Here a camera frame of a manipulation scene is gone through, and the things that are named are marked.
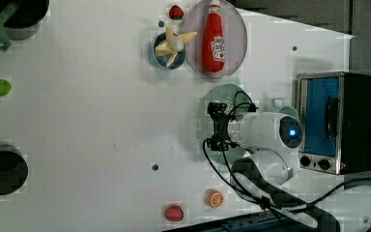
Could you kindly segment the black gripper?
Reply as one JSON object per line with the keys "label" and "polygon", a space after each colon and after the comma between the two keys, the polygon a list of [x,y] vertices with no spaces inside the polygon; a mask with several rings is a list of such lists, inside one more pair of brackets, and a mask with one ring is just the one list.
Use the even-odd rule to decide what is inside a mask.
{"label": "black gripper", "polygon": [[228,123],[229,116],[226,113],[227,104],[223,102],[210,102],[208,114],[213,121],[213,135],[209,138],[209,148],[212,151],[227,151],[229,145]]}

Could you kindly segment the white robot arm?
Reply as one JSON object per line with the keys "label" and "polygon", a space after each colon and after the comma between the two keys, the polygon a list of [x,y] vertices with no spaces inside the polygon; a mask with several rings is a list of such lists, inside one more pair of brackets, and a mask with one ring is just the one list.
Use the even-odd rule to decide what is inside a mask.
{"label": "white robot arm", "polygon": [[214,134],[204,140],[203,150],[222,155],[229,172],[226,184],[240,198],[314,232],[340,232],[340,223],[332,214],[282,188],[300,169],[303,132],[299,120],[258,112],[248,102],[232,109],[223,102],[211,102],[207,114]]}

